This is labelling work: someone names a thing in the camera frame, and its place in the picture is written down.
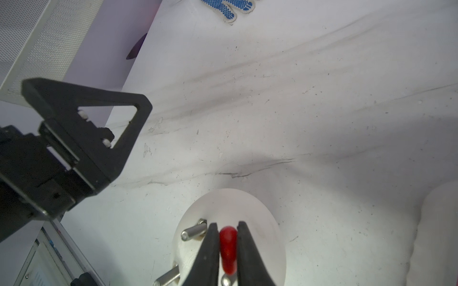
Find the red screw protection sleeve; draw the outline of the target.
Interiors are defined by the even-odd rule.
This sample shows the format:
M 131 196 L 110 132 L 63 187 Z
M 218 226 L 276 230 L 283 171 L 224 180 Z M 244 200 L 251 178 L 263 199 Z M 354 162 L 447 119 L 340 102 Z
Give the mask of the red screw protection sleeve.
M 225 226 L 219 232 L 220 256 L 223 270 L 227 275 L 237 271 L 237 230 L 232 226 Z

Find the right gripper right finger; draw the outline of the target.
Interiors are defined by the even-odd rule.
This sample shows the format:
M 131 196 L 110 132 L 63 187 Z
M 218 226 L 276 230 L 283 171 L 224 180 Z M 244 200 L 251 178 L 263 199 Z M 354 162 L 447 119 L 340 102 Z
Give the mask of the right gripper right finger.
M 244 221 L 237 226 L 237 282 L 239 286 L 275 286 Z

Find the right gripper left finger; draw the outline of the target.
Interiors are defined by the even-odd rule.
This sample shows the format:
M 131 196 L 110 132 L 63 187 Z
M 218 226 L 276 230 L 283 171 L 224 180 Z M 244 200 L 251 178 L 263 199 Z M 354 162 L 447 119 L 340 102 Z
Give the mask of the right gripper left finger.
M 183 286 L 217 286 L 219 277 L 220 239 L 216 223 L 209 225 L 193 266 Z

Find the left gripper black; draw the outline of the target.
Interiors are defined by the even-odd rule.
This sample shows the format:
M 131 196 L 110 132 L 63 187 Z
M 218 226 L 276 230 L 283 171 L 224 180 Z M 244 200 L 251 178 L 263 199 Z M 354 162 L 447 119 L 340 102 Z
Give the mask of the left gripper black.
M 1 128 L 1 240 L 33 220 L 53 220 L 104 190 L 122 173 L 153 107 L 145 95 L 106 91 L 44 78 L 26 79 L 21 93 L 44 119 L 52 143 L 70 155 L 66 169 L 41 137 Z M 81 112 L 84 107 L 135 107 L 116 137 Z

